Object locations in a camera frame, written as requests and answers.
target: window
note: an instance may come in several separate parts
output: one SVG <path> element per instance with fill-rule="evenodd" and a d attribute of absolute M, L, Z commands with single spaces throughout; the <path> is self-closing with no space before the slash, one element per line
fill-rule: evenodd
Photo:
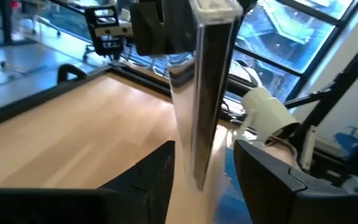
<path fill-rule="evenodd" d="M 76 1 L 76 3 L 81 6 L 97 6 L 109 4 L 109 1 L 110 0 L 79 0 Z M 43 12 L 42 17 L 66 33 L 80 39 L 91 40 L 86 19 L 81 12 L 75 12 L 61 7 L 58 4 L 48 2 L 48 8 Z"/>
<path fill-rule="evenodd" d="M 259 0 L 242 21 L 233 59 L 245 60 L 273 96 L 293 98 L 357 7 L 355 0 Z"/>

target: black plastic part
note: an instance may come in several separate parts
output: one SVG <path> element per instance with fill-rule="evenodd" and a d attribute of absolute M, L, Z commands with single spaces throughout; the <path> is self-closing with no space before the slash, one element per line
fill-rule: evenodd
<path fill-rule="evenodd" d="M 168 141 L 96 190 L 0 189 L 0 223 L 163 224 L 174 166 Z"/>
<path fill-rule="evenodd" d="M 106 21 L 109 17 L 96 15 L 96 12 L 102 10 L 112 11 L 112 15 L 109 17 L 112 17 L 114 21 Z M 112 5 L 87 7 L 84 16 L 91 34 L 94 51 L 102 56 L 121 54 L 124 50 L 123 36 L 115 36 L 109 30 L 106 30 L 104 36 L 98 37 L 95 30 L 98 28 L 119 27 L 117 9 Z"/>
<path fill-rule="evenodd" d="M 312 103 L 312 102 L 321 100 L 321 99 L 323 99 L 325 97 L 329 97 L 330 93 L 331 93 L 331 90 L 312 93 L 312 94 L 310 94 L 308 96 L 304 96 L 304 97 L 297 98 L 297 99 L 294 99 L 294 100 L 288 100 L 288 101 L 284 102 L 284 106 L 287 109 L 296 108 L 297 106 L 306 105 L 308 103 Z"/>
<path fill-rule="evenodd" d="M 88 74 L 86 72 L 82 71 L 80 68 L 66 63 L 59 67 L 57 72 L 57 83 L 67 82 L 68 81 L 68 74 L 73 74 L 77 76 L 76 80 L 82 80 L 85 79 Z"/>
<path fill-rule="evenodd" d="M 142 205 L 147 206 L 148 222 L 163 224 L 168 212 L 175 170 L 175 142 L 167 141 L 136 165 L 100 186 L 121 193 L 142 194 Z"/>
<path fill-rule="evenodd" d="M 157 5 L 154 2 L 137 3 L 130 10 L 137 53 L 170 54 L 172 50 L 167 45 L 168 37 L 158 17 Z"/>
<path fill-rule="evenodd" d="M 167 30 L 173 54 L 194 52 L 197 30 L 190 2 L 164 0 L 163 14 L 164 28 Z"/>
<path fill-rule="evenodd" d="M 247 14 L 253 7 L 256 6 L 258 0 L 237 0 L 237 2 L 241 5 L 244 14 Z"/>
<path fill-rule="evenodd" d="M 340 187 L 350 178 L 345 160 L 320 149 L 314 150 L 310 174 L 313 177 L 330 181 L 336 187 Z"/>
<path fill-rule="evenodd" d="M 163 15 L 163 11 L 162 11 L 162 7 L 163 7 L 162 1 L 164 1 L 164 4 L 166 4 L 168 2 L 167 0 L 139 0 L 139 3 L 153 2 L 156 6 L 159 21 L 164 22 L 164 15 Z"/>
<path fill-rule="evenodd" d="M 194 69 L 195 69 L 195 65 L 194 63 L 192 63 L 187 68 L 184 68 L 183 71 L 181 71 L 178 74 L 170 72 L 169 77 L 172 87 L 179 88 L 188 84 L 190 80 L 194 78 Z"/>
<path fill-rule="evenodd" d="M 244 141 L 234 143 L 234 163 L 253 223 L 286 223 L 291 197 L 306 189 L 288 175 L 290 167 Z"/>
<path fill-rule="evenodd" d="M 358 195 L 349 195 L 244 142 L 234 145 L 242 194 L 254 224 L 358 223 Z"/>

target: light wood tabletop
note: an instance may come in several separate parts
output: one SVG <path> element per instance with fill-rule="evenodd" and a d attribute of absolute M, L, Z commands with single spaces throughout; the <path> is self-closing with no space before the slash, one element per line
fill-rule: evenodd
<path fill-rule="evenodd" d="M 0 124 L 0 187 L 96 188 L 168 140 L 171 99 L 106 74 Z M 203 223 L 192 200 L 177 150 L 167 223 Z"/>

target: office chair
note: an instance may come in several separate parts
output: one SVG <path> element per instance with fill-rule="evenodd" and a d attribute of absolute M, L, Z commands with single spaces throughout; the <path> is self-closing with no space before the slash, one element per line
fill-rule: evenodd
<path fill-rule="evenodd" d="M 336 133 L 334 135 L 335 140 L 340 145 L 342 149 L 344 149 L 348 155 L 352 155 L 358 144 L 358 127 L 354 126 L 346 126 L 350 128 L 350 134 L 347 133 Z"/>
<path fill-rule="evenodd" d="M 41 0 L 42 2 L 42 11 L 49 11 L 51 8 L 51 2 L 50 1 L 45 1 L 45 0 Z M 45 20 L 44 18 L 40 17 L 38 15 L 38 1 L 36 0 L 21 0 L 22 3 L 22 10 L 21 10 L 21 14 L 18 15 L 19 18 L 17 19 L 31 19 L 32 23 L 33 23 L 33 28 L 32 28 L 32 33 L 36 34 L 35 31 L 35 22 L 39 22 L 43 25 L 45 25 L 46 27 L 49 28 L 53 28 L 56 30 L 58 37 L 60 37 L 61 33 L 60 30 L 57 26 L 49 23 L 47 20 Z"/>

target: black metal bar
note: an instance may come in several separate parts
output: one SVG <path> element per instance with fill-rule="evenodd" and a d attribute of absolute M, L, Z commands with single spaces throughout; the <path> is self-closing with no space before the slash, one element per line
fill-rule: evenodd
<path fill-rule="evenodd" d="M 2 31 L 4 36 L 4 43 L 11 44 L 12 40 L 12 0 L 0 0 L 0 9 L 2 17 Z"/>
<path fill-rule="evenodd" d="M 311 76 L 311 74 L 308 75 L 308 76 L 300 77 L 300 79 L 297 81 L 295 86 L 292 88 L 290 94 L 288 94 L 288 96 L 285 99 L 285 101 L 296 99 L 298 97 L 299 92 L 302 90 L 302 88 L 308 82 L 308 79 L 309 79 L 310 76 Z"/>
<path fill-rule="evenodd" d="M 132 82 L 143 85 L 167 97 L 171 97 L 171 90 L 168 83 L 164 83 L 158 79 L 140 73 L 129 67 L 110 67 L 108 70 L 116 75 L 124 77 Z"/>
<path fill-rule="evenodd" d="M 343 159 L 318 148 L 314 150 L 313 166 L 310 170 L 313 177 L 328 180 L 335 184 L 343 179 L 348 179 L 348 173 Z"/>
<path fill-rule="evenodd" d="M 358 53 L 347 65 L 344 71 L 336 77 L 335 85 L 331 87 L 330 97 L 320 100 L 303 124 L 291 137 L 290 142 L 298 149 L 298 151 L 301 152 L 306 133 L 310 126 L 318 126 L 357 79 Z"/>
<path fill-rule="evenodd" d="M 297 106 L 306 105 L 308 103 L 318 101 L 322 98 L 329 97 L 330 92 L 331 92 L 331 90 L 325 91 L 325 92 L 318 92 L 318 93 L 313 93 L 308 96 L 304 96 L 304 97 L 297 98 L 294 100 L 288 100 L 288 101 L 284 102 L 284 106 L 287 109 L 292 109 L 292 108 L 296 108 Z"/>
<path fill-rule="evenodd" d="M 277 68 L 283 70 L 284 72 L 288 72 L 291 75 L 294 75 L 294 76 L 297 76 L 297 77 L 302 76 L 301 73 L 299 73 L 299 72 L 297 72 L 295 70 L 292 70 L 292 69 L 290 69 L 290 68 L 288 68 L 288 67 L 286 67 L 284 65 L 280 65 L 279 63 L 274 62 L 274 61 L 272 61 L 272 60 L 270 60 L 268 58 L 265 58 L 265 57 L 263 57 L 263 56 L 261 56 L 259 54 L 253 53 L 250 50 L 244 49 L 244 48 L 242 48 L 241 46 L 239 46 L 237 44 L 234 46 L 234 50 L 236 50 L 236 51 L 238 51 L 240 53 L 246 54 L 246 55 L 248 55 L 250 57 L 253 57 L 253 58 L 257 59 L 257 60 L 260 60 L 261 62 L 265 62 L 265 63 L 268 63 L 270 65 L 273 65 L 274 67 L 277 67 Z"/>
<path fill-rule="evenodd" d="M 73 74 L 73 75 L 77 76 L 78 80 L 85 79 L 88 76 L 88 74 L 86 74 L 86 72 L 82 71 L 78 67 L 76 67 L 72 64 L 66 63 L 59 67 L 59 70 L 57 72 L 57 84 L 67 82 L 68 74 Z"/>
<path fill-rule="evenodd" d="M 276 0 L 286 6 L 290 6 L 292 8 L 295 8 L 296 10 L 299 10 L 300 12 L 303 12 L 309 16 L 316 17 L 317 19 L 321 21 L 326 21 L 332 25 L 338 26 L 341 25 L 341 21 L 339 19 L 333 18 L 332 16 L 325 14 L 317 9 L 313 9 L 312 7 L 306 6 L 298 1 L 294 0 Z"/>
<path fill-rule="evenodd" d="M 252 87 L 247 86 L 243 79 L 237 78 L 234 75 L 230 75 L 229 79 L 227 80 L 226 89 L 229 92 L 236 94 L 237 96 L 244 96 L 252 89 Z"/>

